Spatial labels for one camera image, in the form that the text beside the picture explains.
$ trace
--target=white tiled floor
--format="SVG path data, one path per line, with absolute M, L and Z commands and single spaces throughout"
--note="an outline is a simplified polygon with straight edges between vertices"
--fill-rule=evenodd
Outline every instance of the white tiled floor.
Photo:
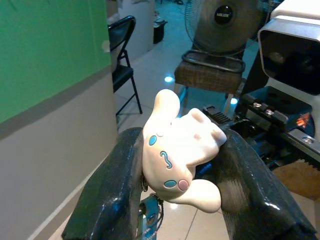
M 166 83 L 166 76 L 174 77 L 174 71 L 181 61 L 181 55 L 191 48 L 191 41 L 185 31 L 184 6 L 172 1 L 157 2 L 160 16 L 168 21 L 165 26 L 163 41 L 154 46 L 153 50 L 143 57 L 131 61 L 134 68 L 134 78 L 143 114 L 139 114 L 136 99 L 134 98 L 117 117 L 118 131 L 131 127 L 143 127 L 152 113 L 154 99 L 161 89 L 174 88 L 174 83 Z M 246 77 L 257 53 L 257 46 L 250 46 L 244 54 L 247 69 Z M 115 94 L 116 108 L 119 109 L 133 94 L 131 82 L 127 82 Z M 202 109 L 205 105 L 213 104 L 222 107 L 225 102 L 223 93 L 216 93 L 201 89 L 189 90 L 187 109 Z M 142 193 L 141 198 L 147 197 L 151 191 Z M 315 224 L 314 202 L 305 197 L 293 194 L 302 211 Z M 164 221 L 157 234 L 158 240 L 227 240 L 228 233 L 221 211 L 207 214 L 188 205 L 164 204 Z M 65 222 L 50 240 L 60 240 L 60 234 Z

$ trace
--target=cartoon dog figure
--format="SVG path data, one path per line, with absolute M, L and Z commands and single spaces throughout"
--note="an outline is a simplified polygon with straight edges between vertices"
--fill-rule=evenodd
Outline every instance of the cartoon dog figure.
M 193 108 L 177 118 L 178 96 L 161 90 L 143 128 L 142 170 L 148 185 L 163 200 L 192 205 L 206 213 L 221 206 L 219 189 L 212 182 L 196 179 L 196 166 L 212 160 L 227 140 L 200 110 Z

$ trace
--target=toy paw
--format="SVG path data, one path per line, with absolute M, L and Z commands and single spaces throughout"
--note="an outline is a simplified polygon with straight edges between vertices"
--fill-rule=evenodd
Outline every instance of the toy paw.
M 142 170 L 149 186 L 171 203 L 188 204 L 213 213 L 221 205 L 217 186 L 193 180 L 196 166 L 213 159 L 226 135 L 200 110 L 194 108 L 177 118 L 178 96 L 161 90 L 143 128 Z

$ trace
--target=white wall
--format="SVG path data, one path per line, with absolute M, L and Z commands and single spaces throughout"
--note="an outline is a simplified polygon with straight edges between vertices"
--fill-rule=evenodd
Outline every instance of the white wall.
M 153 48 L 155 0 L 132 3 L 132 0 L 119 1 L 120 18 L 132 15 L 136 25 L 127 45 L 130 60 L 137 59 Z
M 0 239 L 25 240 L 117 136 L 110 69 L 0 125 Z
M 316 130 L 315 138 L 320 140 L 320 95 L 313 96 L 313 95 L 307 94 L 303 91 L 300 91 L 291 86 L 285 85 L 272 78 L 269 78 L 267 86 L 272 86 L 276 89 L 279 89 L 280 91 L 287 93 L 289 95 L 292 95 L 293 97 L 299 100 L 302 100 L 312 106 L 312 109 L 313 109 L 312 116 L 314 118 L 315 130 Z

